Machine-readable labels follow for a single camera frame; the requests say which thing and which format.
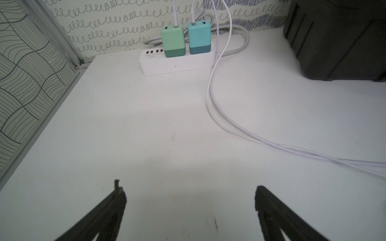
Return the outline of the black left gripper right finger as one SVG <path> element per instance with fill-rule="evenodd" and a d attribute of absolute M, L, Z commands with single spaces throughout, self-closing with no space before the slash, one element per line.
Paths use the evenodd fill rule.
<path fill-rule="evenodd" d="M 284 241 L 283 234 L 291 241 L 327 240 L 264 186 L 256 189 L 255 210 L 266 241 Z"/>

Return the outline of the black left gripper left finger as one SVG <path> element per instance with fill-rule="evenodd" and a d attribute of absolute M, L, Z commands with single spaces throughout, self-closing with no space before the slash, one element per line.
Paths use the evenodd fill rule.
<path fill-rule="evenodd" d="M 126 194 L 114 181 L 114 191 L 93 208 L 58 241 L 115 241 L 118 237 L 127 203 Z"/>

